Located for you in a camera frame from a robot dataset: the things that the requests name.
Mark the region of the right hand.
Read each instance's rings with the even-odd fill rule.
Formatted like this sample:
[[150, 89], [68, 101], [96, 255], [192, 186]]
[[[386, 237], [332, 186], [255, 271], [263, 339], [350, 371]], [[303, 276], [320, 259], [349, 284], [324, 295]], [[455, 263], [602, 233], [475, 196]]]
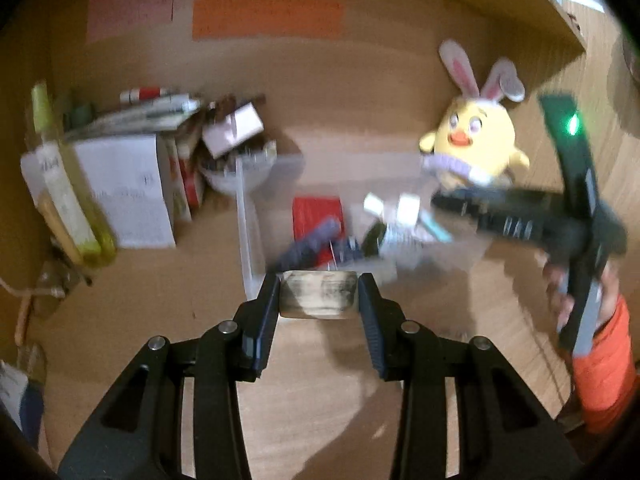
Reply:
[[[562, 328], [568, 322], [574, 307], [574, 298], [561, 290], [566, 278], [566, 271], [564, 268], [548, 262], [542, 270], [542, 275], [547, 281], [549, 310], [555, 319], [556, 327]], [[601, 292], [598, 330], [608, 324], [616, 311], [617, 298], [620, 294], [620, 280], [615, 262], [608, 262], [603, 270]]]

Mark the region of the orange sleeve forearm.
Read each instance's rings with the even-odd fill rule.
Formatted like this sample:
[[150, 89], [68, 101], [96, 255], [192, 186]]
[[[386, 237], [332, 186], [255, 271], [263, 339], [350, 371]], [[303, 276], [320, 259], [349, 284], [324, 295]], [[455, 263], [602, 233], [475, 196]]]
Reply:
[[590, 434], [612, 431], [638, 391], [629, 321], [626, 300], [620, 295], [612, 318], [594, 337], [591, 352], [572, 359], [582, 418]]

